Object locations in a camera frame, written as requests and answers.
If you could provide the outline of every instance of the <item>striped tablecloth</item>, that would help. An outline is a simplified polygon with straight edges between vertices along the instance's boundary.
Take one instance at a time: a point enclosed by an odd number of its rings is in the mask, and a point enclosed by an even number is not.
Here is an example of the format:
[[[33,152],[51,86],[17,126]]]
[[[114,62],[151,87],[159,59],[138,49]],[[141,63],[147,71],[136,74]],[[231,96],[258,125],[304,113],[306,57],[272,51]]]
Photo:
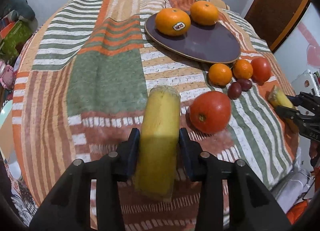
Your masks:
[[[232,117],[215,135],[190,128],[188,107],[207,91],[226,93],[207,82],[209,65],[163,49],[145,35],[146,19],[163,8],[189,10],[196,0],[71,0],[26,44],[13,94],[14,141],[21,170],[37,204],[75,159],[85,162],[114,151],[140,128],[151,88],[174,86],[181,95],[181,127],[192,140],[221,160],[244,159],[271,189],[291,169],[298,145],[265,97],[273,85],[293,90],[265,41],[222,0],[206,0],[220,11],[219,23],[241,47],[240,59],[266,57],[273,75],[231,101]],[[195,221],[201,185],[177,167],[171,203],[136,193],[131,181],[119,183],[126,229],[182,230]],[[228,187],[224,183],[225,220]],[[91,190],[96,227],[95,182]]]

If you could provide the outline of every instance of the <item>small orange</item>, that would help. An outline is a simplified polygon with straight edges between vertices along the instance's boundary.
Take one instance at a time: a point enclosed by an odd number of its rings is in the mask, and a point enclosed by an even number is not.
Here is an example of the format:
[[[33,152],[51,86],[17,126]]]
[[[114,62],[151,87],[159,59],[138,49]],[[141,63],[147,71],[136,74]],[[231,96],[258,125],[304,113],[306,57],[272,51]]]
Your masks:
[[[231,69],[223,63],[216,63],[209,69],[209,79],[213,85],[226,86],[231,78]]]
[[[189,15],[176,8],[162,9],[156,15],[156,29],[169,36],[183,35],[190,27]]]
[[[232,71],[237,79],[250,79],[253,74],[252,65],[244,59],[237,60]]]
[[[219,19],[219,11],[215,5],[204,0],[192,4],[190,15],[193,21],[203,26],[214,25]]]

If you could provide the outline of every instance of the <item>tomato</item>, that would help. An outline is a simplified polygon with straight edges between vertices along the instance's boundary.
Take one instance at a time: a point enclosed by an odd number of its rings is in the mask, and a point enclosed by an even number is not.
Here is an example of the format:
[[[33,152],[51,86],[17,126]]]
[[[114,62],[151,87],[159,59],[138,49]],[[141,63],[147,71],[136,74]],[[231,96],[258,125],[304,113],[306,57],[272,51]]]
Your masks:
[[[253,68],[252,79],[257,83],[265,83],[271,77],[271,66],[264,57],[258,57],[251,62]]]
[[[198,96],[190,106],[190,121],[206,134],[222,131],[231,117],[231,103],[227,95],[209,91]]]

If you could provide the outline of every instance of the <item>wooden door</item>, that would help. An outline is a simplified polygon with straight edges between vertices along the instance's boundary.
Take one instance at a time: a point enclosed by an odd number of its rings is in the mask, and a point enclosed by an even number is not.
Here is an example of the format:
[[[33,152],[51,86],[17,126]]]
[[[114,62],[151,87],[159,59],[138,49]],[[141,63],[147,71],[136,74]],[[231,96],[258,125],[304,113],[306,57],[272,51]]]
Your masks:
[[[297,25],[309,3],[309,0],[254,0],[245,19],[275,52]]]

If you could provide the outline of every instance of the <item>plate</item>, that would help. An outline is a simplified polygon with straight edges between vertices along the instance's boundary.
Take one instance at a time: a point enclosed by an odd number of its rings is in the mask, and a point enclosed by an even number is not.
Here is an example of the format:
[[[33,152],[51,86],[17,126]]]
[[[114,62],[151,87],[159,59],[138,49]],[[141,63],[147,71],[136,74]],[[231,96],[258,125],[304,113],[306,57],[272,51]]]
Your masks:
[[[240,56],[234,35],[220,23],[201,26],[191,20],[186,34],[167,36],[156,29],[156,14],[145,22],[146,33],[158,44],[187,58],[208,63],[232,63]]]

